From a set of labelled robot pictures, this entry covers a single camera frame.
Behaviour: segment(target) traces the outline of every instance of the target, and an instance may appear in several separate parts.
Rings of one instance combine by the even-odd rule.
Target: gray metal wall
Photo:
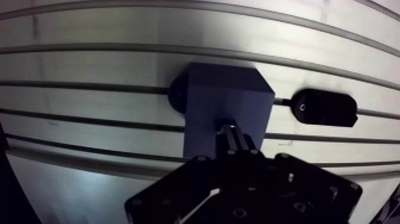
[[[60,2],[69,1],[0,1],[0,10],[9,12]],[[110,1],[105,8],[106,5],[82,9],[103,4],[94,1],[81,5],[79,10],[0,14],[0,108],[14,111],[0,110],[0,121],[11,135],[128,153],[181,157],[181,132],[89,125],[15,113],[17,110],[184,126],[184,118],[170,108],[163,94],[22,87],[21,83],[10,86],[6,81],[167,88],[191,61],[255,67],[277,98],[290,98],[296,91],[312,87],[350,94],[359,107],[356,125],[343,128],[303,125],[287,107],[275,105],[261,149],[264,154],[272,157],[279,152],[289,153],[310,163],[328,164],[326,169],[340,175],[398,171],[400,19],[396,14],[385,14],[385,10],[379,11],[363,2]],[[48,44],[60,44],[56,47],[63,52],[38,52],[42,48],[37,45]],[[12,46],[27,47],[7,48]],[[82,51],[96,46],[104,50]],[[122,48],[129,51],[109,51]],[[168,169],[178,166],[70,152],[15,138],[9,142],[15,147],[81,158]],[[19,161],[15,154],[11,157]],[[37,161],[27,161],[13,163],[14,169],[41,166]],[[26,176],[19,178],[25,188],[32,184],[23,181]],[[26,191],[34,200],[36,191]],[[388,197],[390,190],[382,194],[379,198]],[[377,211],[379,204],[371,209]],[[43,220],[47,214],[41,214]]]

